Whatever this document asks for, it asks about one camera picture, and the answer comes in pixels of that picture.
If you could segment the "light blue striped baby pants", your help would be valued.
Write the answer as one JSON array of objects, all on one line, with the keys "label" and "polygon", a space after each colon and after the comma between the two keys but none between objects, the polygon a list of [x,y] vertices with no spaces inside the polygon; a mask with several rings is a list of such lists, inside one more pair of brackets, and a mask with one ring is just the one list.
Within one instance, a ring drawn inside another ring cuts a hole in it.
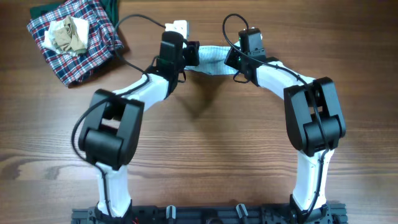
[{"label": "light blue striped baby pants", "polygon": [[202,72],[207,75],[234,75],[238,71],[224,64],[230,47],[205,45],[199,48],[200,63],[197,66],[186,66],[185,70]]}]

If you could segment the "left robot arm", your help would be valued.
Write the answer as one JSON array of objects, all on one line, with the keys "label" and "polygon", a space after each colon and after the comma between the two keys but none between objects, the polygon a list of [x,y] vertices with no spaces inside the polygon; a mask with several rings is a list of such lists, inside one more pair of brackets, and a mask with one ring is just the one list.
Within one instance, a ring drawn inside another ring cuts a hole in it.
[{"label": "left robot arm", "polygon": [[76,122],[81,131],[72,147],[85,152],[84,161],[97,168],[99,201],[94,207],[74,209],[72,223],[137,223],[127,165],[137,149],[143,114],[174,91],[187,65],[200,63],[199,48],[198,41],[165,31],[158,56],[140,80],[115,92],[95,91],[90,107]]}]

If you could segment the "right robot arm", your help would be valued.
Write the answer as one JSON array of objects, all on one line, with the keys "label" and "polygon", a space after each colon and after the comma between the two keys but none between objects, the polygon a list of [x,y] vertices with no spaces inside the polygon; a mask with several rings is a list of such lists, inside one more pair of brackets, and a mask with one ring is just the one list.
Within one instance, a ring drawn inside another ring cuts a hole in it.
[{"label": "right robot arm", "polygon": [[239,32],[225,64],[244,75],[244,82],[268,89],[284,101],[287,135],[298,151],[297,177],[284,211],[290,223],[327,223],[331,205],[325,186],[330,159],[345,136],[346,124],[335,84],[328,77],[314,79],[267,57],[258,28]]}]

